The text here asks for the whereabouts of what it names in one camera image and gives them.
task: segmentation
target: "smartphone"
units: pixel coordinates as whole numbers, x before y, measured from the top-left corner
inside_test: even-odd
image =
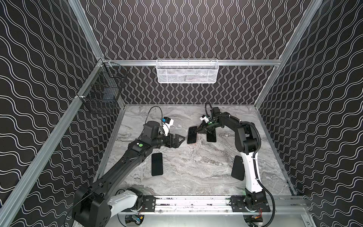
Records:
[[[196,132],[197,128],[198,128],[198,126],[189,127],[187,144],[197,142],[197,132]]]
[[[207,133],[207,142],[217,142],[216,129],[212,129],[212,133]]]
[[[154,153],[151,155],[151,175],[159,176],[163,175],[163,154]]]
[[[234,157],[231,177],[236,178],[240,181],[245,179],[245,165],[243,164],[241,156]]]

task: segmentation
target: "wavy line pattern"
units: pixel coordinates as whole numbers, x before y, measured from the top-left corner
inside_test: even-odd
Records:
[[[323,1],[260,109],[317,226],[363,226],[363,1]]]
[[[120,84],[121,96],[128,104],[254,104],[272,69],[223,66],[214,84],[160,84],[155,67],[133,66]]]
[[[78,111],[11,226],[61,227],[80,186],[90,185],[117,119]],[[69,217],[66,226],[72,226]]]
[[[96,63],[66,0],[0,0],[0,206]]]
[[[81,0],[105,58],[278,59],[310,0]]]

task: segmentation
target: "aluminum rail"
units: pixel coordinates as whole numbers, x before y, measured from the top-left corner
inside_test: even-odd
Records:
[[[156,66],[156,60],[105,60],[122,66]],[[280,60],[218,60],[220,66],[280,65]]]

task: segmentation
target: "gray marble surface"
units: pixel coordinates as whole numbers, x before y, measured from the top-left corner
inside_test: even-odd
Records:
[[[126,106],[125,116],[118,132],[105,172],[124,154],[128,143],[139,136],[151,106]],[[188,128],[201,123],[204,106],[160,106],[163,115],[174,119],[172,134],[187,137]],[[262,139],[258,152],[258,165],[263,185],[273,195],[291,195],[278,162],[267,141],[253,106],[219,106],[222,112],[242,121],[255,123]],[[160,110],[154,108],[149,120],[160,120]],[[151,176],[151,155],[136,167],[119,188],[134,187],[145,194],[155,195],[243,195],[245,180],[231,177],[233,160],[240,153],[234,146],[234,132],[217,128],[217,142],[208,143],[206,136],[198,134],[196,144],[186,141],[178,148],[162,147],[153,153],[163,153],[164,174]]]

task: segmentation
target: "robotic arm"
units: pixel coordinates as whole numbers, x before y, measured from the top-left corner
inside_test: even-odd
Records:
[[[264,207],[264,211],[269,212],[269,207],[266,209],[265,206],[267,203],[266,192],[270,195],[272,201],[273,197],[260,182],[260,173],[257,165],[257,152],[261,147],[261,138],[254,123],[241,121],[227,112],[222,113],[218,107],[211,107],[210,117],[207,113],[206,107],[207,106],[205,106],[206,115],[203,115],[200,118],[202,123],[196,129],[195,133],[215,133],[216,128],[224,126],[227,126],[235,132],[234,143],[236,149],[241,153],[246,174],[246,196],[243,201],[245,208],[247,210],[254,211]]]
[[[169,133],[172,123],[173,120],[168,117],[162,119],[163,127],[156,121],[148,121],[139,138],[128,145],[122,158],[105,175],[89,187],[80,187],[75,192],[72,217],[85,227],[104,227],[112,216],[124,209],[139,211],[142,202],[139,191],[130,189],[119,195],[115,195],[114,191],[153,149],[162,146],[178,148],[181,145],[185,137],[175,134],[174,138]]]

